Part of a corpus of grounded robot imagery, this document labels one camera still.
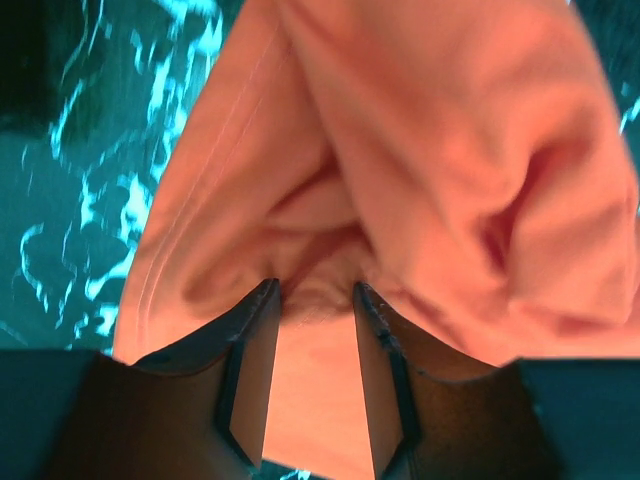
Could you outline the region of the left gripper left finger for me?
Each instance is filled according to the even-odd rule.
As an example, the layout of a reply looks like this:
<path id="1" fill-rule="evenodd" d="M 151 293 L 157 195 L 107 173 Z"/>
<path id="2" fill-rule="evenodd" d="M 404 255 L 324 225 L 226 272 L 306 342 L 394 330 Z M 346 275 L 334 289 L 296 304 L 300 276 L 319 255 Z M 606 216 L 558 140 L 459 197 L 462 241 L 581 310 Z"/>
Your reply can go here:
<path id="1" fill-rule="evenodd" d="M 251 479 L 260 469 L 280 285 L 127 366 L 92 362 L 47 479 Z"/>

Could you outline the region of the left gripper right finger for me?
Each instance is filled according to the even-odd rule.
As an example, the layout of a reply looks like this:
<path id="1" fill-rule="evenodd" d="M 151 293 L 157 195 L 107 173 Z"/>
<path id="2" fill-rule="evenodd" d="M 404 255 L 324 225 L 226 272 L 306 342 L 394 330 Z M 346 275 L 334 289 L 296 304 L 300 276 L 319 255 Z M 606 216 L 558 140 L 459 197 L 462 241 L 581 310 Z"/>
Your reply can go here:
<path id="1" fill-rule="evenodd" d="M 517 365 L 455 350 L 367 284 L 353 307 L 375 478 L 561 478 Z"/>

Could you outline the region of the orange t shirt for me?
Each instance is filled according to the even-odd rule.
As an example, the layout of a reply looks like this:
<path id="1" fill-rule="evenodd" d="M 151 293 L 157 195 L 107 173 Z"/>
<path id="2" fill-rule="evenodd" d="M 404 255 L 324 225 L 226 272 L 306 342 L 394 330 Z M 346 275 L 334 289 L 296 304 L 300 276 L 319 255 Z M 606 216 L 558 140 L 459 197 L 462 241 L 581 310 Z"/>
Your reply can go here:
<path id="1" fill-rule="evenodd" d="M 639 353 L 638 179 L 564 1 L 249 1 L 120 302 L 133 363 L 282 289 L 267 456 L 373 467 L 352 291 L 491 365 Z"/>

